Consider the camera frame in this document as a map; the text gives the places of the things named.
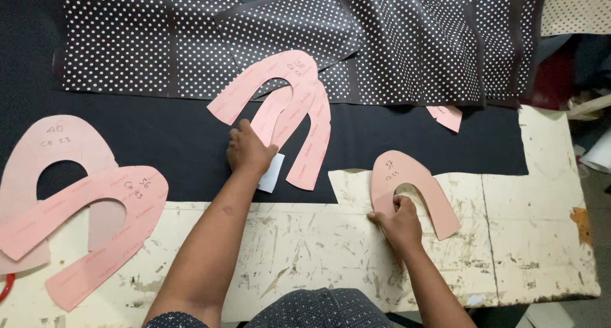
person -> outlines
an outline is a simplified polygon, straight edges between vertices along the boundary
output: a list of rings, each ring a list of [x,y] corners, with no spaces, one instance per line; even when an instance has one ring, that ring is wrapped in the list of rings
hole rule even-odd
[[[146,328],[219,328],[246,216],[256,186],[278,147],[265,147],[241,120],[229,132],[232,169],[221,191],[197,221],[168,271],[145,318]],[[381,226],[405,262],[425,327],[475,327],[422,246],[416,207],[395,197],[397,213],[367,217]],[[255,316],[247,327],[392,327],[386,315],[356,289],[297,290]]]

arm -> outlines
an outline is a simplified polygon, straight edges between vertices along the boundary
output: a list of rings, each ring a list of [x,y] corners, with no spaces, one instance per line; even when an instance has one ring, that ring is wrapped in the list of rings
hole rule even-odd
[[[227,159],[233,171],[180,247],[145,322],[168,311],[183,311],[210,328],[221,310],[240,251],[256,185],[278,147],[265,147],[247,120],[229,132]]]
[[[393,217],[383,213],[368,213],[367,217],[382,226],[405,262],[424,326],[475,328],[422,247],[422,227],[414,203],[404,196],[395,197],[393,202],[397,210]]]

worktable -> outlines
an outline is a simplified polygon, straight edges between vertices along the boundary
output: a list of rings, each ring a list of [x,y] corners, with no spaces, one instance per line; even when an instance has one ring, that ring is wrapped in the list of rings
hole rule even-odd
[[[600,295],[592,247],[580,243],[569,216],[585,204],[566,114],[523,106],[520,125],[530,175],[435,176],[462,224],[448,239],[437,240],[414,188],[398,189],[416,203],[425,250],[466,307]],[[325,286],[357,288],[383,311],[417,310],[408,274],[365,216],[370,174],[329,172],[336,205],[254,203],[222,320],[246,321],[288,292]],[[66,313],[51,302],[44,281],[87,252],[83,209],[50,235],[50,264],[18,274],[0,305],[0,327],[140,327],[207,205],[167,202],[141,250]]]

red object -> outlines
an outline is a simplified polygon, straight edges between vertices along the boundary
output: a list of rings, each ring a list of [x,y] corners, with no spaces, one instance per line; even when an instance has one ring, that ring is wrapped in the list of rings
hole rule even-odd
[[[6,298],[6,296],[8,296],[9,293],[11,292],[11,289],[13,288],[13,282],[15,282],[15,274],[14,273],[7,274],[6,275],[6,284],[4,285],[4,290],[2,291],[2,293],[0,293],[0,303],[2,303],[2,301],[4,301],[4,299]]]
[[[568,110],[575,83],[576,43],[569,40],[539,64],[530,95],[520,98],[520,104],[548,110]]]

white card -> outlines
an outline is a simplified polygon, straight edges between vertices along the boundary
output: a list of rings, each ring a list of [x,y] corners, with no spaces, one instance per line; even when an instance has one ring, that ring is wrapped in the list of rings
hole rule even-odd
[[[276,181],[278,181],[278,175],[280,173],[280,167],[284,161],[284,155],[276,154],[271,160],[270,169],[261,177],[257,189],[271,193],[274,191]]]

